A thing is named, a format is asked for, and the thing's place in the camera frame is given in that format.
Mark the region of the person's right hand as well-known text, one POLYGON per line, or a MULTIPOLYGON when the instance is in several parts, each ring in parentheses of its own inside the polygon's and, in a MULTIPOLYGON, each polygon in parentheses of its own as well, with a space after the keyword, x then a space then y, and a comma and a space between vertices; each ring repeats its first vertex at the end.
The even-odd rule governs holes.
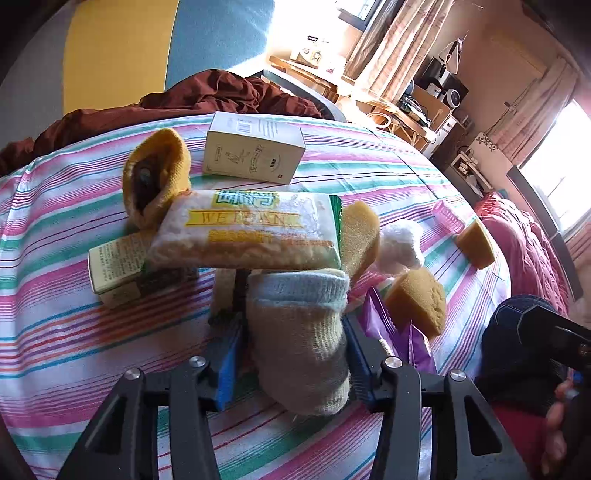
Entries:
POLYGON ((556 401, 546 415, 546 443, 541 464, 544 476, 555 471, 567 453, 561 426, 566 411, 567 394, 572 389, 573 382, 570 379, 562 382, 555 390, 556 401))

